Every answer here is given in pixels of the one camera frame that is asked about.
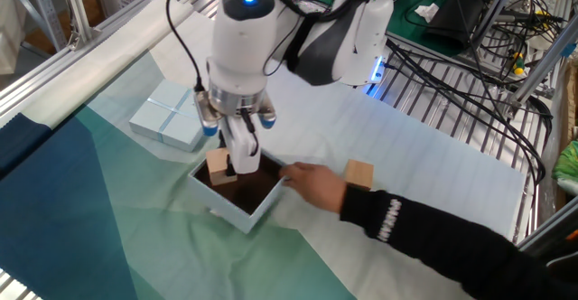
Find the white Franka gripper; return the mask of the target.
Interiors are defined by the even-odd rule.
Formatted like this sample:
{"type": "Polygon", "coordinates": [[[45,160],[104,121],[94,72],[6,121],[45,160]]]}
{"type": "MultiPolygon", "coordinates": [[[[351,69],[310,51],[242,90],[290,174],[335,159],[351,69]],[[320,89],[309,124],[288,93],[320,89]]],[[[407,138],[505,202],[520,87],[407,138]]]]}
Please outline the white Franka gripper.
{"type": "Polygon", "coordinates": [[[219,148],[227,148],[227,177],[256,172],[261,156],[258,133],[251,133],[242,117],[225,116],[220,122],[219,148]]]}

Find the bare human hand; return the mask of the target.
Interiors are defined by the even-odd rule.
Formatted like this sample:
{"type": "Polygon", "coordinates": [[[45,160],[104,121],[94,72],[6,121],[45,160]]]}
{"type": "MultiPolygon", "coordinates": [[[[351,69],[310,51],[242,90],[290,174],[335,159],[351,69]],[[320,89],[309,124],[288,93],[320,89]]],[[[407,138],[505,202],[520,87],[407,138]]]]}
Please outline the bare human hand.
{"type": "Polygon", "coordinates": [[[327,166],[297,162],[282,167],[279,175],[312,206],[340,213],[347,184],[327,166]]]}

